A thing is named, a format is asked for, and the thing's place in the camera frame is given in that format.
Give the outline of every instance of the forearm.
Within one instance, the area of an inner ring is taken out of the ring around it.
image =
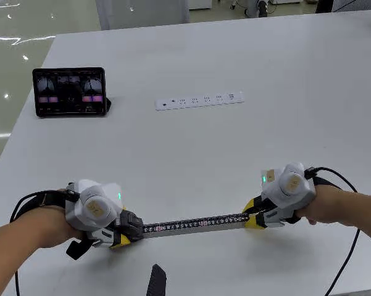
[[[19,219],[0,227],[0,294],[22,263],[39,248],[38,233]]]
[[[338,222],[355,226],[371,237],[371,196],[343,191],[338,200]]]

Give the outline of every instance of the measuring tape blade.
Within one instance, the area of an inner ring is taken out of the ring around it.
[[[248,219],[249,215],[247,213],[241,213],[145,224],[143,225],[143,236],[147,239],[161,236],[177,236],[180,234],[238,229],[244,228]]]

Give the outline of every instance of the power strip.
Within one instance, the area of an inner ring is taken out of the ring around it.
[[[203,107],[212,105],[225,105],[244,102],[243,93],[228,92],[214,95],[204,95],[195,97],[159,99],[155,101],[157,111],[172,110],[192,107]]]

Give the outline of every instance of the hand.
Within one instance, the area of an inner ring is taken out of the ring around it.
[[[344,191],[329,185],[318,185],[315,187],[315,192],[315,199],[295,214],[298,217],[306,217],[311,225],[317,222],[338,222]]]
[[[14,223],[21,224],[25,231],[34,231],[40,248],[55,247],[72,237],[82,237],[81,231],[66,222],[64,209],[60,207],[36,208],[23,214]]]

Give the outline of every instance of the shiny floor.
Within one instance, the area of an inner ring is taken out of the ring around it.
[[[191,22],[243,19],[242,1],[212,0],[192,10]],[[269,17],[314,13],[315,5],[270,5]],[[100,30],[95,0],[0,0],[0,154],[30,92],[31,71],[40,67],[55,35]]]

